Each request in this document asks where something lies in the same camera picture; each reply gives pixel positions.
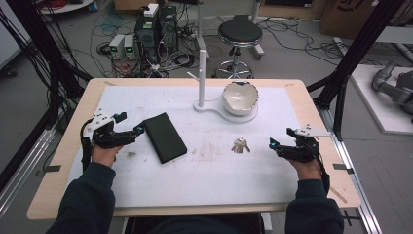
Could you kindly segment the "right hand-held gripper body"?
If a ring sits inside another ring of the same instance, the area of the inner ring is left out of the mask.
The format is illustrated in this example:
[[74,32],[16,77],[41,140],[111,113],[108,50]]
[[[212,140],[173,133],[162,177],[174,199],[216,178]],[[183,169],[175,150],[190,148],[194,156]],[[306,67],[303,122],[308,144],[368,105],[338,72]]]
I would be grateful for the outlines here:
[[319,137],[331,137],[332,133],[307,124],[294,130],[295,145],[281,145],[279,156],[287,160],[308,163],[319,158]]

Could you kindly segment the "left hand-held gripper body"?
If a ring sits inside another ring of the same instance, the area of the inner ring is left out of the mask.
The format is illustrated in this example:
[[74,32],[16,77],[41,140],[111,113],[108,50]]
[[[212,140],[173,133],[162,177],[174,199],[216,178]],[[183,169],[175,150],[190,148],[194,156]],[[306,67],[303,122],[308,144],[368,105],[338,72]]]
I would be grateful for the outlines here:
[[135,142],[133,131],[115,132],[113,115],[99,108],[94,117],[85,124],[86,131],[82,131],[82,147],[91,149],[94,144],[101,148],[113,148]]

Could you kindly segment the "black wallet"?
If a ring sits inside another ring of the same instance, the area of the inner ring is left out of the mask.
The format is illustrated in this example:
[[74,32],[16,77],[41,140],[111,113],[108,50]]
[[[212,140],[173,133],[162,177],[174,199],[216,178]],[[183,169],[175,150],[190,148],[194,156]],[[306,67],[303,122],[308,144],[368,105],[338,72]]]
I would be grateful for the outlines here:
[[143,121],[162,164],[187,153],[187,147],[166,112]]

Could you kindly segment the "bunch of silver keys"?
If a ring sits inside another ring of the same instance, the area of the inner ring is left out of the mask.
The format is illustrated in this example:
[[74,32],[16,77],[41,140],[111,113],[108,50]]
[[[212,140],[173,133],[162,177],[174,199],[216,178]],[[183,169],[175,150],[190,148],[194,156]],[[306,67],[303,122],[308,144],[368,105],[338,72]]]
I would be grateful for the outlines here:
[[232,151],[235,153],[242,154],[244,151],[249,152],[250,148],[247,145],[247,140],[242,136],[239,136],[234,140]]

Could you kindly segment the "white ceramic bowl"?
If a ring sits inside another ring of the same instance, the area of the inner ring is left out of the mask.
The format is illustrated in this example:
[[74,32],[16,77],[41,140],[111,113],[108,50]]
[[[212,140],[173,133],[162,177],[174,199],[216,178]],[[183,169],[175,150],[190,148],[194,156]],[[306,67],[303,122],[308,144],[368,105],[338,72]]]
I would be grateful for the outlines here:
[[229,113],[245,116],[257,107],[259,93],[254,85],[240,80],[228,84],[222,92],[222,98],[224,108]]

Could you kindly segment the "white key stand with hook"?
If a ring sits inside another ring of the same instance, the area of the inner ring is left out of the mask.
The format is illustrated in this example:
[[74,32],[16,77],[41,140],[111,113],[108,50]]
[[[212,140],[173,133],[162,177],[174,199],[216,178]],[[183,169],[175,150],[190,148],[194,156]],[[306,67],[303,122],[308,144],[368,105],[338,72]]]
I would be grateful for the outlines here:
[[222,92],[224,91],[224,88],[228,85],[226,85],[221,94],[218,96],[218,98],[214,100],[206,100],[205,99],[205,94],[206,94],[206,52],[204,50],[199,51],[199,56],[200,56],[200,66],[199,66],[199,74],[195,76],[191,72],[188,72],[188,75],[190,75],[192,78],[198,81],[199,87],[198,87],[198,99],[194,102],[194,108],[198,112],[213,112],[218,114],[222,119],[234,123],[234,124],[246,124],[250,121],[252,121],[258,113],[258,103],[257,107],[250,113],[245,116],[237,116],[234,114],[229,113],[223,105],[223,98],[222,98]]

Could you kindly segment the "person's right hand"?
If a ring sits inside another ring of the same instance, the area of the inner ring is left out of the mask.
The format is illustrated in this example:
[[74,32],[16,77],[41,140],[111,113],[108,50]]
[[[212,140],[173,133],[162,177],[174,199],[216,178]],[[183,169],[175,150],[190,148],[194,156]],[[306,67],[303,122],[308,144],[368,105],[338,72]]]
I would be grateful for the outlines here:
[[321,180],[321,169],[316,160],[308,163],[289,160],[289,163],[296,170],[300,180],[318,179]]

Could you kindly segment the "person's left hand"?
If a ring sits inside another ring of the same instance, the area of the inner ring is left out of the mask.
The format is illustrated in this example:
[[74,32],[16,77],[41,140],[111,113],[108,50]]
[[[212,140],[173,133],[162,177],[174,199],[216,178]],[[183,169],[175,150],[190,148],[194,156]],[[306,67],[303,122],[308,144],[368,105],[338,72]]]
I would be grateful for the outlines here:
[[111,168],[115,162],[115,156],[121,149],[122,146],[101,148],[95,145],[92,149],[92,161]]

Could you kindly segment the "grey power supply unit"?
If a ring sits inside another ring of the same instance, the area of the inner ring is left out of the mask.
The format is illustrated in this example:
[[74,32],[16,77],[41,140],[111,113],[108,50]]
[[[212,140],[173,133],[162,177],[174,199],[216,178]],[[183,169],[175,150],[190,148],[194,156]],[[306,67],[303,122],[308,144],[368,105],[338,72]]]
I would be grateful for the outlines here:
[[109,49],[113,59],[122,59],[125,55],[125,36],[116,35],[109,43]]
[[134,37],[132,35],[125,36],[124,48],[125,48],[125,54],[126,54],[127,59],[136,58]]

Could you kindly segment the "white table mat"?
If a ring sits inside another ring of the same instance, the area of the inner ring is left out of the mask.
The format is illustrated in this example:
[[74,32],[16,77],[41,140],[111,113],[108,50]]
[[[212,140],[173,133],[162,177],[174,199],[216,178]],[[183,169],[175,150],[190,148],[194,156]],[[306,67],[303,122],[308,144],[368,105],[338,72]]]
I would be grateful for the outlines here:
[[[270,149],[273,138],[283,145],[294,140],[287,128],[299,126],[284,88],[258,90],[257,116],[233,124],[213,112],[198,112],[194,87],[128,87],[104,89],[99,108],[127,119],[118,132],[166,112],[187,153],[162,164],[147,135],[139,136],[118,154],[113,166],[115,206],[163,208],[210,205],[287,203],[294,198],[297,176],[289,163]],[[249,152],[232,151],[234,140],[247,140]]]

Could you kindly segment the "white floor board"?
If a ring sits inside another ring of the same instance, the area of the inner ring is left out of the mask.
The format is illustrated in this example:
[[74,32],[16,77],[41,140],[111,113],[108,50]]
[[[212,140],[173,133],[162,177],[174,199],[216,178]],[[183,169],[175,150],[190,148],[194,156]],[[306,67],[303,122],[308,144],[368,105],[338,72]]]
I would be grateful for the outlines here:
[[352,81],[383,133],[413,136],[413,115],[404,112],[390,97],[371,88],[373,77],[380,69],[382,66],[379,65],[360,64],[352,74]]

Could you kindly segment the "black computer tower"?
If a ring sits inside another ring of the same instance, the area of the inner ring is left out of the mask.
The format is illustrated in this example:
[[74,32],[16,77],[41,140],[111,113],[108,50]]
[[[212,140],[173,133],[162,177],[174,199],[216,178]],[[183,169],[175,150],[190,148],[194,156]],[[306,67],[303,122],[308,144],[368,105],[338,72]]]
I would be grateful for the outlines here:
[[176,13],[175,6],[164,6],[159,14],[161,27],[160,46],[168,52],[174,52],[178,48]]
[[137,18],[134,32],[142,60],[158,63],[160,60],[158,56],[160,42],[158,15],[155,14],[153,17],[140,15]]

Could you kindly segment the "white power strip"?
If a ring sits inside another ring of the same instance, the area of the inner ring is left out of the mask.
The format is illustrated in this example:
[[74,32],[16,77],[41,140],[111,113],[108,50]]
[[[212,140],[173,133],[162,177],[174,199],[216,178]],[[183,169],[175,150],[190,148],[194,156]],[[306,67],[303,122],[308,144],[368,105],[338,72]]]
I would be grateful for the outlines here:
[[344,56],[348,51],[347,46],[338,37],[334,37],[333,42],[337,46],[337,48],[340,51],[340,53],[342,54],[342,56]]

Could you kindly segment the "white metal stand leg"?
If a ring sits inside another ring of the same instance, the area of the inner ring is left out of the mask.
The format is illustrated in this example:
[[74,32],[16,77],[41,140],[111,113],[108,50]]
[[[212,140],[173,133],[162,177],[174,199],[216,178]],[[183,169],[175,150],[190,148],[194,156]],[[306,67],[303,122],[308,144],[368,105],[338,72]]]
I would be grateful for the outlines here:
[[256,37],[255,37],[254,44],[253,44],[253,49],[254,49],[255,53],[257,54],[257,59],[261,59],[265,55],[265,52],[263,51],[262,47],[260,46],[260,42],[262,40],[263,32],[259,28],[259,26],[257,25],[257,18],[258,18],[258,15],[259,15],[259,8],[260,8],[262,0],[253,0],[253,1],[254,1],[254,3],[253,3],[253,9],[251,11],[251,19],[250,19],[250,21],[255,26],[255,33],[256,33]]
[[207,45],[203,37],[203,3],[204,0],[197,0],[197,31],[196,39],[200,50],[206,52],[206,58],[209,58],[209,53],[207,51]]

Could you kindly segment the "person's lap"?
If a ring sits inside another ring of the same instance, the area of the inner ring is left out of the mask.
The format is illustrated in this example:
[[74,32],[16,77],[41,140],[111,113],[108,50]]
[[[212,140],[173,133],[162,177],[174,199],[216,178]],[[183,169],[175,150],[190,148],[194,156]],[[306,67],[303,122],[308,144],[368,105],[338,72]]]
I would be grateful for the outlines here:
[[125,234],[264,234],[259,213],[130,217]]

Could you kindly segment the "white box on computer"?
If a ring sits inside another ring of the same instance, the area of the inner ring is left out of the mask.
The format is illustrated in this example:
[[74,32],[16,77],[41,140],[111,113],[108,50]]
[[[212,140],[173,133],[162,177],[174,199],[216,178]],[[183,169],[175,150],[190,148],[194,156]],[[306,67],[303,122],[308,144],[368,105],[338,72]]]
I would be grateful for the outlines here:
[[146,8],[143,13],[144,16],[153,18],[156,16],[159,10],[159,5],[156,3],[150,3]]

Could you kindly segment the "black round stool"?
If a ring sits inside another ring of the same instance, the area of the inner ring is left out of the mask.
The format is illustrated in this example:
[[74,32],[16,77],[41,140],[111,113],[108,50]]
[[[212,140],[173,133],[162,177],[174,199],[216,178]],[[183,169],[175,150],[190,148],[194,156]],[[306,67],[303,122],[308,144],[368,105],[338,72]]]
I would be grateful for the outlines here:
[[218,27],[218,38],[231,46],[230,60],[223,61],[217,66],[213,78],[250,79],[253,77],[252,69],[241,61],[241,48],[253,48],[256,37],[255,26],[248,16],[234,16]]

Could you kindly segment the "round white table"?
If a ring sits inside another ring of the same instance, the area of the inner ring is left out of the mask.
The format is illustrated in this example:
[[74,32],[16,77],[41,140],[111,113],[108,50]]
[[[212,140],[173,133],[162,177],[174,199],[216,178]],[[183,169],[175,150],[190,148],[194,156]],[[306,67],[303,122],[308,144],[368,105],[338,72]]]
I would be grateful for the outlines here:
[[82,0],[81,3],[71,3],[69,0],[65,0],[65,4],[60,3],[58,6],[51,6],[47,2],[43,1],[41,4],[40,11],[44,15],[50,14],[61,14],[61,13],[68,13],[80,9],[88,9],[90,12],[97,12],[98,6],[95,0]]

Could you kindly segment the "cardboard box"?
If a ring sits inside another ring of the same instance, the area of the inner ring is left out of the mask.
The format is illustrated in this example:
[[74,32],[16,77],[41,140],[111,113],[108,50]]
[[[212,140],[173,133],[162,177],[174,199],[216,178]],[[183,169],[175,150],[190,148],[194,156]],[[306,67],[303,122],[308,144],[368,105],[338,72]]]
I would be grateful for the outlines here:
[[319,20],[321,34],[355,39],[373,11],[385,0],[327,0]]

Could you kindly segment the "aluminium rail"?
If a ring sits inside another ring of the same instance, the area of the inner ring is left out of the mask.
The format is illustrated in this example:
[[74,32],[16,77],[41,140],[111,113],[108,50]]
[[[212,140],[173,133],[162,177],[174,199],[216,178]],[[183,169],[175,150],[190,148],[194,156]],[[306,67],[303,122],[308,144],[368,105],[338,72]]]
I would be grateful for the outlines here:
[[27,182],[29,176],[45,154],[56,134],[56,128],[44,130],[31,144],[28,151],[23,154],[23,160],[5,188],[0,192],[0,219],[5,215],[9,207],[15,201],[19,191]]
[[358,216],[367,234],[383,234],[379,222],[369,204],[368,198],[364,192],[361,182],[358,178],[356,168],[352,162],[350,154],[345,143],[337,135],[332,137],[333,145],[340,156],[346,172],[352,181],[352,185],[357,193],[360,204],[357,206]]

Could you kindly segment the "black frame strut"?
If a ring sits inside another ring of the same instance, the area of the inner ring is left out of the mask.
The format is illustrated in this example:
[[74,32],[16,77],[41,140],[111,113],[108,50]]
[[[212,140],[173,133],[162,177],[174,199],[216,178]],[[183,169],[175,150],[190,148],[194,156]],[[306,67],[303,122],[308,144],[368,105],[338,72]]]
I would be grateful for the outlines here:
[[314,98],[314,104],[322,110],[328,110],[330,103],[336,99],[332,132],[340,141],[342,141],[342,121],[348,81],[403,3],[404,0],[379,0],[375,10],[333,72],[307,87],[309,93],[321,88],[320,94]]
[[49,107],[18,152],[0,173],[0,193],[10,184],[12,176],[17,172],[25,159],[25,154],[34,144],[34,140],[40,135],[40,132],[57,120],[59,108],[68,99],[74,100],[81,97],[85,89],[80,85],[79,80],[89,83],[93,79],[92,75],[82,71],[63,57],[34,0],[6,0],[6,3],[44,59],[42,62],[37,58],[30,44],[24,42],[24,37],[19,35],[18,30],[12,26],[0,8],[0,22],[26,54],[36,74],[47,87]]

